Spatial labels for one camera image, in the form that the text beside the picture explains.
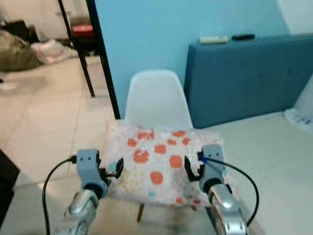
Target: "black table leg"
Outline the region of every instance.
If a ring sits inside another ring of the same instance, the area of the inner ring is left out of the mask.
[[[92,84],[91,84],[91,81],[90,81],[90,77],[89,77],[89,73],[88,73],[88,69],[87,69],[87,62],[86,62],[86,58],[85,58],[84,52],[82,50],[80,50],[80,49],[77,49],[77,52],[78,52],[80,63],[82,65],[82,68],[83,68],[83,71],[84,71],[84,75],[85,75],[86,82],[87,82],[87,85],[88,85],[88,88],[89,88],[89,91],[90,91],[90,95],[91,95],[91,97],[94,97],[94,92],[93,92]]]

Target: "metallic robot arm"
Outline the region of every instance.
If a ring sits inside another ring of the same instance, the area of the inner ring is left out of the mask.
[[[110,185],[108,177],[118,178],[124,167],[124,161],[120,159],[115,173],[107,174],[104,168],[99,169],[99,151],[95,149],[78,151],[76,163],[82,190],[74,196],[55,235],[86,235],[96,217],[99,200],[107,195]]]
[[[211,203],[207,209],[210,220],[218,235],[249,235],[246,223],[240,212],[237,199],[231,194],[229,185],[224,184],[224,165],[206,161],[214,159],[223,161],[222,148],[218,144],[206,145],[198,153],[198,160],[204,164],[195,176],[190,162],[185,157],[185,169],[189,181],[199,181],[200,188],[207,193]]]
[[[198,160],[205,162],[195,176],[190,162],[185,157],[185,169],[189,181],[199,181],[200,188],[208,194],[211,207],[208,215],[215,227],[217,235],[248,235],[237,199],[231,194],[231,189],[224,184],[224,166],[217,163],[207,163],[206,158],[223,161],[220,145],[207,145],[198,153]],[[55,235],[86,235],[89,226],[96,216],[99,200],[107,195],[110,180],[118,178],[123,170],[124,161],[116,164],[114,174],[99,169],[100,159],[98,150],[80,150],[77,153],[77,171],[82,181],[82,190],[74,196],[68,212],[62,223],[55,230]]]

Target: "white plastic bag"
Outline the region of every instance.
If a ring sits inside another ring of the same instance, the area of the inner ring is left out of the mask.
[[[35,52],[38,60],[44,64],[61,62],[77,56],[77,51],[63,46],[54,39],[51,39],[46,43],[33,43],[31,48]]]
[[[197,153],[204,145],[222,144],[218,134],[194,129],[161,132],[118,122],[109,127],[108,136],[100,167],[113,172],[117,161],[124,159],[121,176],[111,178],[109,196],[168,206],[209,206],[199,183],[188,181],[184,157],[197,175]]]
[[[313,134],[313,117],[309,117],[296,109],[287,109],[283,112],[283,116],[294,126],[299,129]]]

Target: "orange polka dot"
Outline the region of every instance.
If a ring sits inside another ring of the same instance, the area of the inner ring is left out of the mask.
[[[155,185],[160,185],[163,182],[163,175],[161,172],[158,171],[152,171],[150,173],[150,178],[152,183],[154,183]]]
[[[147,151],[136,150],[134,152],[134,161],[136,163],[145,163],[149,159],[149,153]]]
[[[155,152],[158,154],[166,153],[166,146],[164,144],[155,145]]]
[[[171,139],[168,139],[168,140],[167,140],[167,143],[168,143],[169,145],[176,145],[176,141],[175,141],[175,140],[171,140]]]
[[[172,135],[175,137],[182,137],[186,134],[186,132],[184,131],[176,131],[176,132],[172,132]]]
[[[128,145],[129,147],[136,147],[137,142],[136,142],[134,139],[128,139],[127,145]]]
[[[177,197],[175,201],[177,204],[182,204],[182,198],[181,197]]]
[[[172,168],[179,168],[182,166],[182,158],[178,155],[172,155],[170,158],[170,166]]]
[[[183,145],[188,145],[189,142],[190,142],[190,139],[189,139],[189,138],[184,138],[184,139],[182,140],[182,144],[183,144]]]
[[[138,139],[139,140],[153,140],[155,138],[155,133],[154,131],[152,132],[138,132],[138,135],[137,135]]]

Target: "white plastic chair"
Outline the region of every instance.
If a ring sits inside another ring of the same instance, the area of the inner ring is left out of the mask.
[[[129,88],[125,121],[161,130],[193,128],[177,75],[169,70],[136,73]]]

